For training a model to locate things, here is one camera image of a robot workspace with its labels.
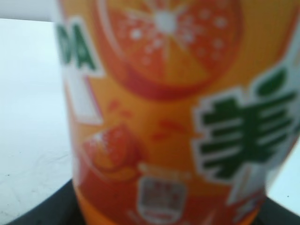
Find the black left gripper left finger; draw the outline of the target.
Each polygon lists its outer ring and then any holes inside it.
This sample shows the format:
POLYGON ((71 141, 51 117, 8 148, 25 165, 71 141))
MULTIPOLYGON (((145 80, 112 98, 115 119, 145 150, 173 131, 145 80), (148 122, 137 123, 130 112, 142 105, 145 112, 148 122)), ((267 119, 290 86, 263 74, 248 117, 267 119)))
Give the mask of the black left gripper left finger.
POLYGON ((75 196, 72 180, 35 208, 8 225, 80 225, 81 211, 75 196))

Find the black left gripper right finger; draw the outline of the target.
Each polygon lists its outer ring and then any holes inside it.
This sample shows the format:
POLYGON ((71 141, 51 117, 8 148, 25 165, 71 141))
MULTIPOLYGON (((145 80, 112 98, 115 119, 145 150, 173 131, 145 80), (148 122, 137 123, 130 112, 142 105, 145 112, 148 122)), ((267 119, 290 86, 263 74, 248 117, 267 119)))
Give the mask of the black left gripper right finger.
POLYGON ((255 218, 256 225, 300 225, 300 217, 267 198, 255 218))

